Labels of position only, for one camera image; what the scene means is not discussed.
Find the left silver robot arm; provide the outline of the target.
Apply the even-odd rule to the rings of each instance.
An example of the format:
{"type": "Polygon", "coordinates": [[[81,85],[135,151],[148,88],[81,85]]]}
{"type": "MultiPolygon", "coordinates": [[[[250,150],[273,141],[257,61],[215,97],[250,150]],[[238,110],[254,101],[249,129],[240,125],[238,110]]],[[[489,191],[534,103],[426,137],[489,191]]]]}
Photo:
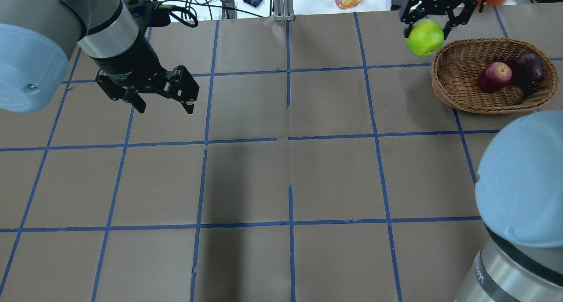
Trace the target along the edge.
{"type": "Polygon", "coordinates": [[[199,85],[182,65],[166,70],[145,33],[186,9],[158,0],[0,0],[1,109],[41,110],[50,103],[77,46],[99,67],[95,81],[112,101],[139,113],[141,94],[194,111],[199,85]]]}

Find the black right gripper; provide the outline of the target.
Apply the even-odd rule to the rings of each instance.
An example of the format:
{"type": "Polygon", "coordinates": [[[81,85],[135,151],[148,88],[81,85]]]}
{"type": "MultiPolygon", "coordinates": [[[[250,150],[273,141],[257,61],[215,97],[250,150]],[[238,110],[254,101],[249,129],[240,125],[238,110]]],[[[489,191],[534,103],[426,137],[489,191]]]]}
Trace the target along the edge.
{"type": "Polygon", "coordinates": [[[459,25],[467,24],[477,8],[477,0],[404,0],[399,19],[405,24],[404,38],[409,38],[414,24],[428,15],[448,16],[444,25],[444,39],[459,25]]]}

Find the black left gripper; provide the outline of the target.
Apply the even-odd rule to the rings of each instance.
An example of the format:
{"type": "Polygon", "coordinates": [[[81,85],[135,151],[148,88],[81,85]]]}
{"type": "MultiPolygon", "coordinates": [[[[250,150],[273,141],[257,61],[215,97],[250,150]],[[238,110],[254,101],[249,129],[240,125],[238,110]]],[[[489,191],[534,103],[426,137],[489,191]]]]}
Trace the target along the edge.
{"type": "Polygon", "coordinates": [[[146,110],[141,94],[157,94],[179,102],[193,114],[200,86],[184,65],[166,70],[143,34],[127,50],[110,58],[95,59],[95,82],[110,100],[123,100],[139,113],[146,110]]]}

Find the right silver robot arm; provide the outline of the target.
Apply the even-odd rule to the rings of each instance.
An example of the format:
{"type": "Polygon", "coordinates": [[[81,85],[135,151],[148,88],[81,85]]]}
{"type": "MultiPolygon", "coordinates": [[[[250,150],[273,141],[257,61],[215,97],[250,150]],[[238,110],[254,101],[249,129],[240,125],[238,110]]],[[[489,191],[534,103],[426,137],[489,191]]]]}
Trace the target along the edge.
{"type": "Polygon", "coordinates": [[[559,88],[553,62],[510,38],[443,42],[485,0],[392,0],[417,56],[434,55],[431,81],[445,104],[466,112],[529,112],[491,140],[476,174],[487,241],[455,302],[562,300],[562,112],[537,111],[559,88]]]}

